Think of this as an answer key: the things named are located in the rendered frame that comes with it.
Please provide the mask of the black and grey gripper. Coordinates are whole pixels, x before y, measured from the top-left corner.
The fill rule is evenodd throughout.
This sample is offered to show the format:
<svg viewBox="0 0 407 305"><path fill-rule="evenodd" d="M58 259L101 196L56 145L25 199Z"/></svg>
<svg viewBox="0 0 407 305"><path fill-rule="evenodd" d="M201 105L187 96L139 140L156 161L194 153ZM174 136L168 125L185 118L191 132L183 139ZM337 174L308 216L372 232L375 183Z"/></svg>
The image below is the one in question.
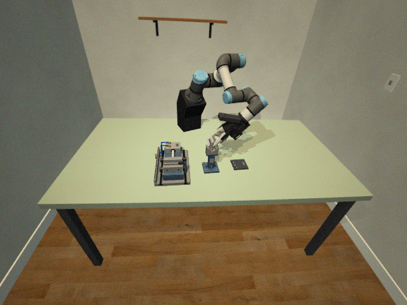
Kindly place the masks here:
<svg viewBox="0 0 407 305"><path fill-rule="evenodd" d="M228 138L228 136L232 137L234 140L237 140L242 135L241 132L243 132L250 126L249 122L241 115L241 113L239 113L238 115L241 119L240 124L225 122L215 131L212 136L217 136L219 138L214 142L213 147L218 144L226 145L226 139Z"/></svg>

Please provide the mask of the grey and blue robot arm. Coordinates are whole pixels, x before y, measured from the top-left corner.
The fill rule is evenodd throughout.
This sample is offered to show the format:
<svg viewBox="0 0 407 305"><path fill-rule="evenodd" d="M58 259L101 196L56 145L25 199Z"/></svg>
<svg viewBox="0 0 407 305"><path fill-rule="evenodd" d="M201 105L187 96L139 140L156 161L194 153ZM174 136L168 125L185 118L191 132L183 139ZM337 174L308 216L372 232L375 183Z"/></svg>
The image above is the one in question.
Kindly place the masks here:
<svg viewBox="0 0 407 305"><path fill-rule="evenodd" d="M216 63L213 73L198 70L194 73L190 87L185 91L184 97L191 104L199 104L203 99L204 88L224 87L223 102L233 104L247 102L249 105L241 112L241 115L249 122L255 115L262 111L268 102L264 96L258 96L249 86L237 90L233 84L230 73L243 68L246 57L241 53L224 53ZM240 116L219 112L220 121L231 123L241 122Z"/></svg>

